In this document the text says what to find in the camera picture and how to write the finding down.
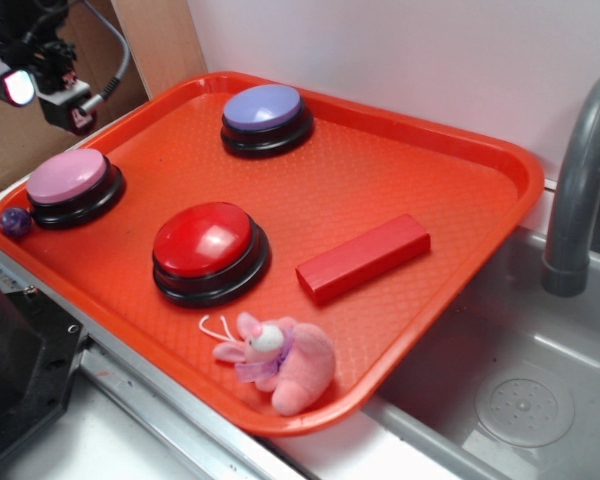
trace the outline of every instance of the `tray rim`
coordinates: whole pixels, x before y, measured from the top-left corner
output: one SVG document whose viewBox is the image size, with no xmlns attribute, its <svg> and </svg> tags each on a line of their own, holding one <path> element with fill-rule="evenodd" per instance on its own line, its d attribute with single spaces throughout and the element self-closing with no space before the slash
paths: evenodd
<svg viewBox="0 0 600 480">
<path fill-rule="evenodd" d="M 129 140 L 134 135 L 134 132 L 146 128 L 157 119 L 167 115 L 173 109 L 181 105 L 183 101 L 188 101 L 205 94 L 219 92 L 238 93 L 244 88 L 262 83 L 277 82 L 236 72 L 217 72 L 194 77 L 175 85 L 158 97 L 129 113 L 118 122 L 109 127 L 105 127 L 102 131 L 87 139 L 79 148 L 89 148 L 90 146 L 97 144 L 98 148 L 102 151 L 110 151 Z M 296 88 L 303 98 L 305 98 L 307 105 L 312 109 L 316 118 L 324 118 L 334 123 L 346 124 L 345 119 L 347 115 L 356 115 L 356 118 L 368 120 L 356 124 L 356 129 L 363 131 L 373 130 L 371 133 L 389 139 L 399 139 L 396 138 L 398 136 L 402 137 L 406 125 L 408 128 L 413 128 L 419 133 L 424 133 L 423 138 L 419 143 L 414 144 L 409 142 L 410 144 L 423 148 L 429 147 L 428 149 L 431 149 L 430 147 L 434 142 L 441 138 L 450 138 L 457 142 L 445 142 L 445 145 L 449 147 L 447 150 L 443 149 L 444 151 L 441 151 L 440 148 L 436 148 L 435 151 L 469 160 L 474 163 L 480 163 L 491 168 L 494 168 L 492 163 L 476 162 L 475 159 L 466 158 L 466 156 L 464 156 L 467 155 L 466 152 L 462 151 L 462 149 L 457 150 L 458 144 L 460 146 L 471 144 L 471 148 L 486 149 L 492 156 L 500 155 L 502 158 L 497 158 L 496 160 L 498 162 L 505 162 L 505 170 L 507 171 L 499 171 L 504 173 L 516 185 L 518 190 L 518 202 L 503 215 L 490 232 L 482 238 L 479 242 L 479 247 L 476 247 L 476 249 L 474 249 L 464 261 L 459 264 L 455 272 L 447 277 L 446 281 L 442 283 L 441 288 L 439 288 L 433 296 L 429 297 L 424 307 L 410 319 L 409 325 L 410 327 L 413 327 L 414 325 L 417 327 L 419 332 L 418 335 L 415 338 L 412 335 L 408 338 L 404 335 L 400 335 L 396 338 L 384 350 L 382 356 L 371 366 L 371 368 L 360 377 L 345 395 L 339 397 L 336 401 L 320 409 L 311 410 L 295 417 L 271 417 L 248 408 L 247 410 L 249 410 L 251 414 L 241 412 L 239 415 L 232 415 L 230 412 L 236 406 L 236 399 L 211 395 L 213 397 L 213 402 L 209 402 L 210 392 L 215 390 L 215 382 L 211 382 L 211 380 L 204 378 L 202 374 L 196 371 L 194 372 L 194 376 L 200 383 L 193 383 L 196 383 L 196 385 L 199 386 L 198 391 L 192 391 L 191 388 L 183 384 L 191 394 L 200 397 L 221 415 L 224 415 L 239 427 L 262 436 L 291 436 L 310 433 L 332 425 L 357 411 L 364 403 L 366 403 L 371 395 L 373 395 L 376 388 L 389 375 L 391 370 L 406 354 L 408 354 L 410 347 L 413 346 L 419 337 L 426 332 L 428 327 L 433 324 L 435 318 L 478 272 L 482 265 L 486 263 L 495 250 L 506 240 L 527 211 L 539 199 L 544 190 L 544 173 L 539 162 L 534 155 L 517 145 L 455 127 L 441 125 L 376 107 L 361 105 L 356 102 L 308 91 L 298 87 Z M 331 110 L 336 111 L 336 114 L 329 113 Z M 6 205 L 19 204 L 25 201 L 26 199 L 23 198 L 26 196 L 25 188 L 26 184 L 22 184 L 5 196 L 0 201 L 0 211 Z M 117 317 L 115 313 L 108 311 L 106 306 L 99 304 L 72 284 L 67 284 L 62 276 L 58 275 L 55 271 L 46 268 L 42 262 L 39 262 L 37 259 L 27 254 L 23 249 L 19 249 L 17 245 L 17 241 L 6 239 L 6 237 L 0 233 L 1 250 L 20 263 L 23 267 L 27 268 L 27 270 L 34 273 L 51 288 L 55 289 L 57 293 L 63 295 L 85 314 L 92 317 L 94 321 L 98 321 L 97 318 L 99 316 L 100 318 L 103 318 L 103 315 L 106 317 Z M 150 338 L 144 335 L 144 332 L 133 329 L 126 322 L 120 323 L 121 324 L 117 326 L 116 331 L 112 333 L 122 341 L 125 341 L 125 337 L 121 337 L 121 335 L 132 334 L 134 337 L 134 345 L 130 345 L 131 348 L 148 358 L 150 361 L 152 361 L 152 358 L 158 358 L 162 351 L 168 352 L 168 350 L 161 345 L 156 345 Z M 192 375 L 191 367 L 182 359 L 175 356 L 170 357 L 170 373 L 165 373 L 181 384 L 182 382 L 178 380 L 176 376 L 182 378 L 181 375 Z"/>
</svg>

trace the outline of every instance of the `sink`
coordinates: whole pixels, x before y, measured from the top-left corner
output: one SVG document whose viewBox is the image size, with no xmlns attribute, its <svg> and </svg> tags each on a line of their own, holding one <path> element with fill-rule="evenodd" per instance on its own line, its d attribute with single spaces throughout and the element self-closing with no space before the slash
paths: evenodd
<svg viewBox="0 0 600 480">
<path fill-rule="evenodd" d="M 600 255 L 587 290 L 559 298 L 544 244 L 518 228 L 366 409 L 467 478 L 600 479 Z"/>
</svg>

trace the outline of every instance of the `stuffed rabbit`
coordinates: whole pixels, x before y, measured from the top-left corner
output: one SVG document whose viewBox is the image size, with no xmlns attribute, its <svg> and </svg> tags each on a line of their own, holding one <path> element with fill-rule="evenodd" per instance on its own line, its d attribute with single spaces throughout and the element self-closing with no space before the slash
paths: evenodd
<svg viewBox="0 0 600 480">
<path fill-rule="evenodd" d="M 243 341 L 218 344 L 213 355 L 234 363 L 239 381 L 255 382 L 258 390 L 273 392 L 271 403 L 281 415 L 300 413 L 333 380 L 333 344 L 316 325 L 291 317 L 260 322 L 241 313 L 237 326 Z"/>
</svg>

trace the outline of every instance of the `red button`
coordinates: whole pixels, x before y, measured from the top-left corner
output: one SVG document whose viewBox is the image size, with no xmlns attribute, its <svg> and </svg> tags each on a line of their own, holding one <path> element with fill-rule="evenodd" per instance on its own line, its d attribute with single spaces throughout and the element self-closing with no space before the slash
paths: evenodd
<svg viewBox="0 0 600 480">
<path fill-rule="evenodd" d="M 205 203 L 171 218 L 158 232 L 153 254 L 178 277 L 201 277 L 235 263 L 251 242 L 251 221 L 230 203 Z"/>
</svg>

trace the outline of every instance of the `black device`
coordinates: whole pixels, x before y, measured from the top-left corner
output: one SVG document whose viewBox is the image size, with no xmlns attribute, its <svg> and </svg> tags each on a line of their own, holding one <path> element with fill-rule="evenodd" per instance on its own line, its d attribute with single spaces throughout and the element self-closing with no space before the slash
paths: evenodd
<svg viewBox="0 0 600 480">
<path fill-rule="evenodd" d="M 74 68 L 75 46 L 58 37 L 70 7 L 87 7 L 121 42 L 123 60 L 92 96 Z M 0 0 L 0 100 L 23 107 L 38 97 L 45 120 L 75 135 L 93 130 L 96 108 L 115 90 L 129 61 L 122 35 L 87 0 Z"/>
<path fill-rule="evenodd" d="M 66 411 L 85 339 L 39 290 L 0 290 L 0 464 Z"/>
</svg>

